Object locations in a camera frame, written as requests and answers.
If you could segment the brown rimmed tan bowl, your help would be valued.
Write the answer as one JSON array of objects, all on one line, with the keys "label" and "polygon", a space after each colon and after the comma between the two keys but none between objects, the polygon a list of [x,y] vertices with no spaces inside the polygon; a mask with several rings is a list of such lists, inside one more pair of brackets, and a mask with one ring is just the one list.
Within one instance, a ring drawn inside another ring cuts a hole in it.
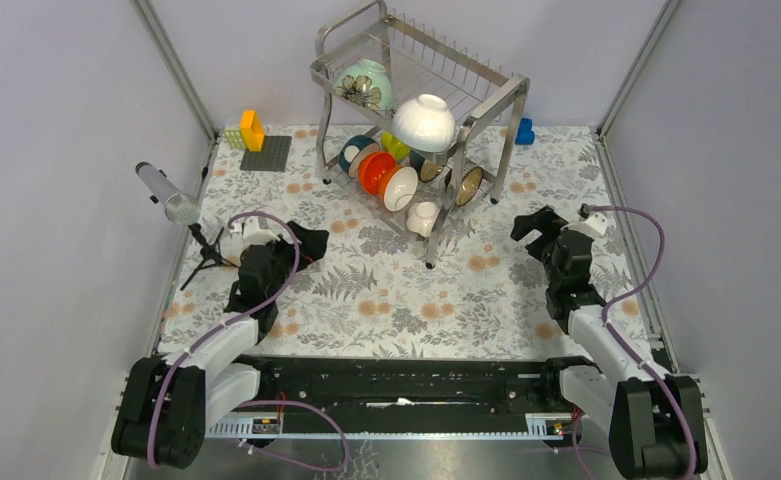
[{"label": "brown rimmed tan bowl", "polygon": [[482,181],[485,178],[484,169],[475,164],[469,163],[462,170],[460,175],[461,184],[458,193],[453,193],[454,204],[458,207],[467,205],[479,191]]}]

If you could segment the blue tan-inside bowl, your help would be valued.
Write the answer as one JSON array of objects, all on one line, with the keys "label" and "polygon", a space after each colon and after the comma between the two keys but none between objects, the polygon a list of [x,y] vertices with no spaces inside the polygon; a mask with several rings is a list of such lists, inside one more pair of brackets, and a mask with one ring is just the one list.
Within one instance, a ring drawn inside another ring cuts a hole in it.
[{"label": "blue tan-inside bowl", "polygon": [[418,174],[418,178],[423,183],[430,183],[437,178],[443,171],[444,166],[434,161],[427,160],[417,151],[411,150],[408,155],[409,163]]}]

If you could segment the large white bowl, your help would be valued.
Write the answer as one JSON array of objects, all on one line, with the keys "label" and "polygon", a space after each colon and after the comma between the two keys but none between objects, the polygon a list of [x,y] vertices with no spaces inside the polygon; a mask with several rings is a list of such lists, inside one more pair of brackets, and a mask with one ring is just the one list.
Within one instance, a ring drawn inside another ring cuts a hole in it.
[{"label": "large white bowl", "polygon": [[412,149],[439,153],[452,144],[455,119],[442,97],[420,94],[397,109],[391,130],[395,137]]}]

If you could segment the mint green floral bowl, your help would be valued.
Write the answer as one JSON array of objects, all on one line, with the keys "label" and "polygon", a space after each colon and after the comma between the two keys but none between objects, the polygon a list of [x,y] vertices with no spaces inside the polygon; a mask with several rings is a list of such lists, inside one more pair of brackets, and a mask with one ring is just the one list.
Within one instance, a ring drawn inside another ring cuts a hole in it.
[{"label": "mint green floral bowl", "polygon": [[386,67],[371,59],[359,59],[336,79],[334,94],[374,111],[393,106],[393,88]]}]

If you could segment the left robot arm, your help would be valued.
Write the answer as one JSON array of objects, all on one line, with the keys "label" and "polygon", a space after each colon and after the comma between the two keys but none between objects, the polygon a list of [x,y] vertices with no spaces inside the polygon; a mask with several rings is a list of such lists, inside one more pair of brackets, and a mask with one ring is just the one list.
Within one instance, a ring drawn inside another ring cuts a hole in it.
[{"label": "left robot arm", "polygon": [[111,436],[113,453],[183,469],[198,455],[207,430],[244,403],[262,411],[276,385],[239,357],[272,329],[277,297],[300,272],[326,253],[327,230],[287,222],[274,234],[249,219],[237,279],[212,331],[165,356],[135,362]]}]

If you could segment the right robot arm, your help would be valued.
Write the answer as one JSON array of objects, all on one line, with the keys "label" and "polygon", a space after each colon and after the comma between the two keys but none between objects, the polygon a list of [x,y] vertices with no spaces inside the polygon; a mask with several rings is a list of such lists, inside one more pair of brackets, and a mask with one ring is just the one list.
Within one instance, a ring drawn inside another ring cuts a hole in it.
[{"label": "right robot arm", "polygon": [[578,220],[568,221],[545,206],[514,219],[513,240],[540,234],[526,250],[544,268],[550,318],[588,354],[548,360],[539,396],[549,410],[573,405],[577,419],[595,422],[623,478],[690,479],[708,467],[696,380],[640,354],[610,317],[625,297],[606,300],[591,282],[592,246],[605,236],[611,210],[584,204]]}]

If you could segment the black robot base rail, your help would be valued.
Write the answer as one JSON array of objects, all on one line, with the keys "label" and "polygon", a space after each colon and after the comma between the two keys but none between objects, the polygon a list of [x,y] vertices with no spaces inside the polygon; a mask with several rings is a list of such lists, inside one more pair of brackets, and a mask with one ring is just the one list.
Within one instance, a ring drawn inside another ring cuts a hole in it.
[{"label": "black robot base rail", "polygon": [[583,356],[543,361],[242,356],[260,372],[261,400],[286,434],[524,434],[529,417],[568,422],[558,376]]}]

